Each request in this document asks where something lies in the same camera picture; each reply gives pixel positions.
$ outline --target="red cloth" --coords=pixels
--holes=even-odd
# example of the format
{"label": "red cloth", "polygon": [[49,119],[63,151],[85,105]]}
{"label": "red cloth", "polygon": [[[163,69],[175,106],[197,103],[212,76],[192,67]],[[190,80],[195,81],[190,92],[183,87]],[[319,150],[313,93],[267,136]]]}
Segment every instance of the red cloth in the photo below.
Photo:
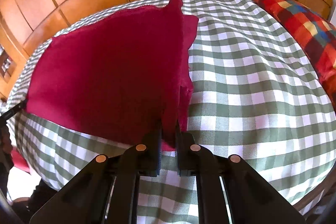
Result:
{"label": "red cloth", "polygon": [[33,72],[26,110],[58,125],[136,144],[162,121],[174,149],[177,119],[186,130],[193,85],[188,49],[198,18],[182,0],[121,10],[54,37]]}
{"label": "red cloth", "polygon": [[16,168],[21,169],[22,171],[25,171],[27,173],[30,172],[28,163],[26,162],[26,160],[24,159],[24,157],[18,152],[18,150],[16,149],[16,147],[13,148],[11,154],[12,156],[12,161],[14,163],[14,166]]}

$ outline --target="gingham fabric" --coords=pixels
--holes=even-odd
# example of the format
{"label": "gingham fabric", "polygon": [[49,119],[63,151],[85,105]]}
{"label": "gingham fabric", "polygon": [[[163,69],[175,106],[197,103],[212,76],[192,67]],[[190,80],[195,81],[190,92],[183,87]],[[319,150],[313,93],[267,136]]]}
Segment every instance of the gingham fabric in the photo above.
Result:
{"label": "gingham fabric", "polygon": [[[138,0],[103,10],[56,35],[120,9],[161,7],[168,1]],[[199,17],[189,50],[194,93],[188,131],[217,155],[241,155],[296,203],[325,178],[336,157],[335,112],[309,60],[291,35],[251,0],[183,2],[183,13]],[[27,62],[7,109],[25,98],[34,67],[50,43],[41,44]],[[8,125],[19,151],[55,189],[95,155],[119,155],[128,147],[25,112]],[[177,175],[174,155],[163,153],[160,176],[141,177],[138,223],[198,223],[195,179]]]}
{"label": "gingham fabric", "polygon": [[313,208],[322,199],[324,191],[322,190],[306,207],[300,210],[300,214],[305,215],[311,208]]}

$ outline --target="towel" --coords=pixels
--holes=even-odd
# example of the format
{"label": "towel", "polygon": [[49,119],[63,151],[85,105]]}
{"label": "towel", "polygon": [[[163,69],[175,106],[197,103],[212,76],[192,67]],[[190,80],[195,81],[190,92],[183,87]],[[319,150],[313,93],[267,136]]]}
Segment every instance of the towel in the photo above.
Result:
{"label": "towel", "polygon": [[26,111],[131,145],[161,121],[162,149],[174,150],[176,122],[187,126],[188,49],[198,24],[182,4],[120,10],[54,37],[32,74]]}

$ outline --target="pillow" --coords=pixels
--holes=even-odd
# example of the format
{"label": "pillow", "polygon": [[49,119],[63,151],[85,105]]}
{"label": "pillow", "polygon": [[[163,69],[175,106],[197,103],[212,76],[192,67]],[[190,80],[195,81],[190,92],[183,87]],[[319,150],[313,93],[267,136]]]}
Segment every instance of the pillow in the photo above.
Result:
{"label": "pillow", "polygon": [[294,0],[254,2],[273,16],[298,42],[321,84],[336,75],[336,29],[332,24]]}
{"label": "pillow", "polygon": [[336,75],[333,75],[322,84],[336,111]]}
{"label": "pillow", "polygon": [[193,91],[188,49],[198,18],[182,0],[118,11],[54,37],[31,77],[26,110],[56,124],[136,144],[161,120],[164,150],[186,130]]}

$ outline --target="bed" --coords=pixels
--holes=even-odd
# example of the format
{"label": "bed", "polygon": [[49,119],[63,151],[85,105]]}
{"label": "bed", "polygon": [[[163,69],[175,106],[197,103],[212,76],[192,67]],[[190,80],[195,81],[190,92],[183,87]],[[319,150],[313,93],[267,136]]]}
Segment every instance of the bed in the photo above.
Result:
{"label": "bed", "polygon": [[[232,118],[221,112],[221,106],[225,105],[222,103],[224,99],[221,96],[232,93],[225,91],[223,84],[231,81],[230,85],[237,85],[237,75],[242,75],[238,68],[246,65],[244,62],[238,65],[239,62],[243,57],[253,59],[254,56],[253,54],[235,58],[230,56],[225,59],[225,52],[240,52],[245,49],[239,46],[235,48],[235,43],[239,45],[236,37],[251,41],[248,48],[252,44],[259,50],[263,47],[266,58],[269,58],[269,52],[275,50],[275,56],[281,57],[284,64],[292,64],[292,61],[286,60],[283,56],[286,50],[278,48],[274,41],[284,43],[287,46],[285,48],[290,49],[289,53],[300,60],[300,66],[284,67],[285,73],[278,74],[290,76],[294,72],[295,78],[295,75],[301,75],[297,70],[303,70],[305,80],[302,77],[298,79],[302,80],[303,86],[314,90],[310,95],[319,95],[321,112],[332,127],[335,113],[330,101],[323,94],[323,88],[316,80],[314,69],[288,32],[251,0],[183,1],[182,11],[185,14],[194,14],[201,18],[198,36],[189,50],[190,77],[194,82],[195,92],[190,106],[188,130],[198,137],[199,143],[206,145],[218,155],[241,154],[297,210],[302,214],[307,213],[335,182],[336,174],[330,171],[336,157],[334,153],[336,133],[332,128],[322,126],[318,121],[313,122],[314,119],[312,119],[311,128],[314,128],[314,124],[317,127],[322,126],[323,129],[318,133],[324,134],[324,137],[316,138],[314,134],[307,135],[304,136],[306,139],[303,143],[298,141],[300,139],[298,136],[287,137],[288,132],[285,133],[284,139],[278,139],[277,135],[272,134],[256,134],[251,139],[248,137],[244,139],[242,135],[238,135],[238,137],[232,136],[221,140],[218,144],[217,138],[222,136],[218,135],[218,132],[246,131],[244,128],[221,128],[224,118]],[[332,0],[297,1],[321,14],[322,17],[328,18]],[[56,33],[61,35],[83,25],[92,24],[122,8],[144,4],[163,6],[167,2],[168,0],[0,0],[0,42],[13,60],[7,70],[10,75],[0,79],[0,92],[4,98],[8,98],[7,107],[25,96],[34,66],[50,44],[51,40],[48,39]],[[223,49],[225,45],[221,44],[224,38],[229,41],[229,44],[232,43],[228,49]],[[273,62],[273,67],[270,65],[270,71],[280,71],[274,63],[276,60],[271,58],[268,61]],[[237,65],[237,70],[229,63]],[[220,67],[226,68],[226,73],[223,71],[218,73]],[[230,76],[225,76],[225,81],[228,82],[224,82],[221,78],[225,74]],[[283,81],[290,82],[290,79],[283,79]],[[263,94],[264,101],[260,102],[255,98],[255,102],[263,107],[265,98],[268,98],[267,91],[261,89],[257,90],[258,92]],[[238,93],[236,97],[247,94],[251,95],[251,91]],[[227,105],[240,106],[237,103]],[[249,124],[244,122],[243,117],[238,115],[234,118],[241,124]],[[16,137],[18,149],[41,177],[55,189],[62,187],[97,153],[113,156],[127,148],[124,144],[72,132],[27,113],[17,115],[9,122],[9,126]],[[200,132],[206,132],[207,137],[202,137]],[[315,156],[314,152],[304,155],[302,147],[315,148],[315,151],[318,150],[317,155]],[[295,152],[298,153],[297,159],[294,156]],[[182,181],[174,175],[173,156],[173,153],[164,154],[164,171],[157,181],[142,180],[139,218],[143,219],[144,223],[155,218],[163,222],[174,220],[194,223],[197,221],[194,181],[190,179]],[[160,185],[160,187],[151,190],[153,185]]]}

